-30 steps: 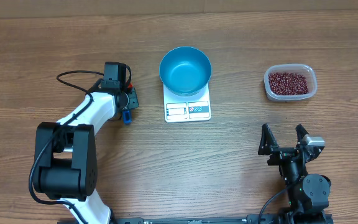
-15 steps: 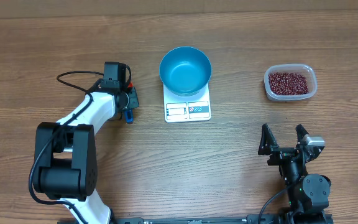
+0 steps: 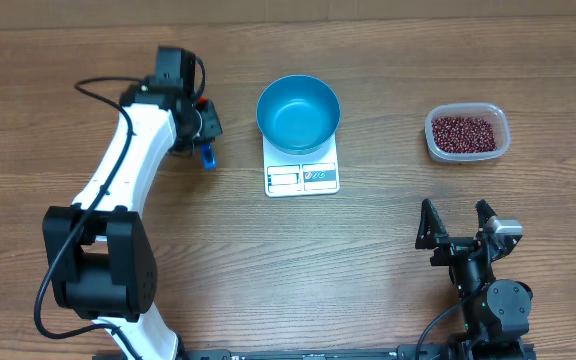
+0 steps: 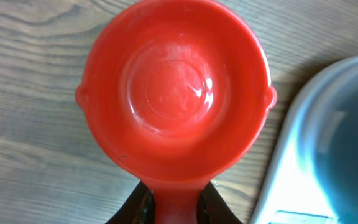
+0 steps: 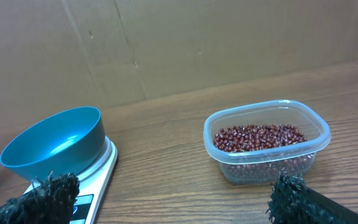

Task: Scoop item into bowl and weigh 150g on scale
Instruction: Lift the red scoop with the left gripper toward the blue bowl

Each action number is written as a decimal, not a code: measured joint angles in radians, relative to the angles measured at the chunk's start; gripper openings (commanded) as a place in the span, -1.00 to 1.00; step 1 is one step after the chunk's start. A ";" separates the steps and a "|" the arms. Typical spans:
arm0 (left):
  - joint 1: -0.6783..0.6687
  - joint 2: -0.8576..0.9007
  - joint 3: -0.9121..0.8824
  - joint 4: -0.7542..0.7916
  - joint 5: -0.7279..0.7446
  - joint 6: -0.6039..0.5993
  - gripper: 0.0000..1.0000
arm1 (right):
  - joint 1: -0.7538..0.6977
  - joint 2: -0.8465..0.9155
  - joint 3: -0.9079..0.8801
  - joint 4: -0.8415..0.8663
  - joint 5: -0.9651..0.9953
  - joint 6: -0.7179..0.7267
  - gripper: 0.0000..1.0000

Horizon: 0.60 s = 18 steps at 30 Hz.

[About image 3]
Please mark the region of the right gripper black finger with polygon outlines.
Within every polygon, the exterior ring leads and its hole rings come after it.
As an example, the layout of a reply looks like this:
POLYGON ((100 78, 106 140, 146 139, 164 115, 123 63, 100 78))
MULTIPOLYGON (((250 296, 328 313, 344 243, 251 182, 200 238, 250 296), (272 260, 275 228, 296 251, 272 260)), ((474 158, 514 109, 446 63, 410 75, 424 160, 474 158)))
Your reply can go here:
POLYGON ((449 233, 429 198, 421 203, 421 216, 419 229, 415 240, 415 248, 434 249, 442 246, 448 239, 449 233))
POLYGON ((485 199, 479 200, 475 205, 475 209, 477 212, 478 226, 480 230, 492 231, 493 223, 497 219, 496 212, 492 209, 492 207, 487 203, 485 199))

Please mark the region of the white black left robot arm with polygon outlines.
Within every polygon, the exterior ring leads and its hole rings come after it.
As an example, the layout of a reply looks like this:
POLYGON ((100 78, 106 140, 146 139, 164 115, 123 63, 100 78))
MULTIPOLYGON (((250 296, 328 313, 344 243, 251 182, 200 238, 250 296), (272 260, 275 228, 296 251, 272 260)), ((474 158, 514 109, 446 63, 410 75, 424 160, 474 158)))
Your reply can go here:
POLYGON ((158 270, 142 215, 164 157, 208 149, 222 130, 194 74, 129 83, 119 100, 102 100, 118 123, 95 173, 69 206, 44 215, 48 269, 33 321, 53 340, 103 330, 123 359, 184 359, 180 335, 155 305, 158 270))

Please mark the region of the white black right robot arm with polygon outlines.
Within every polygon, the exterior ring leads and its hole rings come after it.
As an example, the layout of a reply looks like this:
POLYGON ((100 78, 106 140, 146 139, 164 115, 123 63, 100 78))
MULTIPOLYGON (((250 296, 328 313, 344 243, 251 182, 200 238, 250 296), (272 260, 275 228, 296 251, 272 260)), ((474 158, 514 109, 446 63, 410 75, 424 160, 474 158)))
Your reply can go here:
POLYGON ((499 216, 485 200, 476 203, 478 230, 471 237, 453 237, 430 199, 421 203, 417 249, 433 252, 430 264, 446 267, 458 303, 438 315, 424 329, 414 347, 416 359, 535 360, 529 332, 533 291, 525 283, 495 277, 492 264, 509 255, 523 236, 513 217, 499 216), (444 344, 427 345, 430 331, 460 310, 465 331, 444 344))

